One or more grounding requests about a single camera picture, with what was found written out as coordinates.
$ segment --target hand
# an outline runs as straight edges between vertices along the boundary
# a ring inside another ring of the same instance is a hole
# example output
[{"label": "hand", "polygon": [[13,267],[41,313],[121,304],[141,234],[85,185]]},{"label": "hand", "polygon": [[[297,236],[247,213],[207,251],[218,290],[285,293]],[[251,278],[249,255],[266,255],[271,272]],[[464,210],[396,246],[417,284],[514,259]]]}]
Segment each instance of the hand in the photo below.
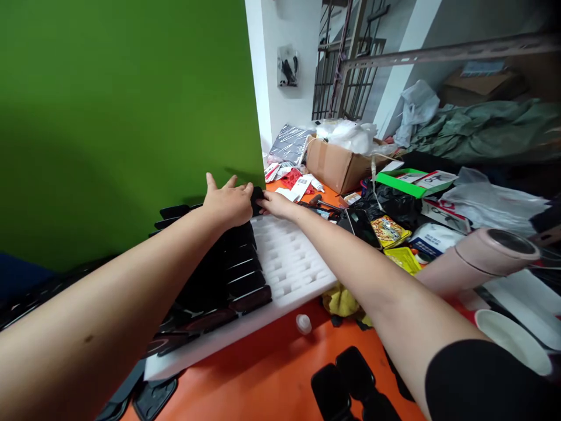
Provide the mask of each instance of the hand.
[{"label": "hand", "polygon": [[275,215],[277,218],[290,219],[295,209],[299,206],[280,193],[264,191],[265,199],[258,199],[257,204],[262,207],[259,211],[262,215]]},{"label": "hand", "polygon": [[211,217],[216,217],[225,229],[243,225],[253,216],[250,200],[253,184],[235,187],[237,179],[237,175],[233,175],[223,188],[218,189],[212,174],[206,173],[208,188],[203,208]]}]

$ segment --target small white bottle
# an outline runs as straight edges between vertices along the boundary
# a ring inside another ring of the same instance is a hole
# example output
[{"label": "small white bottle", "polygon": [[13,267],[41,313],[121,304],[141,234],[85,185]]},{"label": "small white bottle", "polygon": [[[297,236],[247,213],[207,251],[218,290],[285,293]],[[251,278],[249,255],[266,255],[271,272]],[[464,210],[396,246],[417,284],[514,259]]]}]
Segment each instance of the small white bottle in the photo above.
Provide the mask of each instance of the small white bottle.
[{"label": "small white bottle", "polygon": [[323,184],[319,182],[319,180],[314,177],[313,174],[306,174],[306,175],[302,175],[302,178],[307,178],[308,180],[310,180],[311,185],[313,186],[314,189],[325,193],[325,190],[323,188]]},{"label": "small white bottle", "polygon": [[301,334],[308,334],[311,332],[311,322],[310,318],[306,315],[297,315],[296,316],[296,327],[298,327],[298,331]]}]

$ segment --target black sleeve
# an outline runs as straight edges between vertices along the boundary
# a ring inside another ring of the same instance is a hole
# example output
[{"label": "black sleeve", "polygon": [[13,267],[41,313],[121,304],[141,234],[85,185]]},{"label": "black sleeve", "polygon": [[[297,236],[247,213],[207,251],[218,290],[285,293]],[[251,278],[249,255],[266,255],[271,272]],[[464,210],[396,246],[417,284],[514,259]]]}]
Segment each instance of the black sleeve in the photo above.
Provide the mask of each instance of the black sleeve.
[{"label": "black sleeve", "polygon": [[487,341],[441,350],[428,366],[425,391],[432,421],[561,419],[559,389]]}]

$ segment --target white foam tray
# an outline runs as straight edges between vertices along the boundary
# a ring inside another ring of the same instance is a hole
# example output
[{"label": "white foam tray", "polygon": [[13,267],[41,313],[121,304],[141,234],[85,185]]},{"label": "white foam tray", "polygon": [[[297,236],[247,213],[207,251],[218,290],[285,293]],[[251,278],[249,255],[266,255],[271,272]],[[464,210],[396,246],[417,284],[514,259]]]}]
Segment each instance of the white foam tray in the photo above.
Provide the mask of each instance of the white foam tray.
[{"label": "white foam tray", "polygon": [[551,349],[561,351],[561,297],[527,269],[483,286]]},{"label": "white foam tray", "polygon": [[274,216],[257,216],[251,219],[251,224],[259,261],[265,280],[271,286],[273,301],[163,357],[148,358],[145,380],[173,376],[335,285],[335,275],[296,225]]}]

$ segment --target green tarp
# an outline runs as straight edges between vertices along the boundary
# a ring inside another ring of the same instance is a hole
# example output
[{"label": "green tarp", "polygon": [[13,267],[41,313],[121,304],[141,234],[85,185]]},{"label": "green tarp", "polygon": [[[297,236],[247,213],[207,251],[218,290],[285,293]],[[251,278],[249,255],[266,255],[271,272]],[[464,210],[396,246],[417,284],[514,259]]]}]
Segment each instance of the green tarp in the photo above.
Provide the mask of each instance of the green tarp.
[{"label": "green tarp", "polygon": [[409,150],[457,164],[530,163],[561,157],[561,104],[492,101],[438,112]]}]

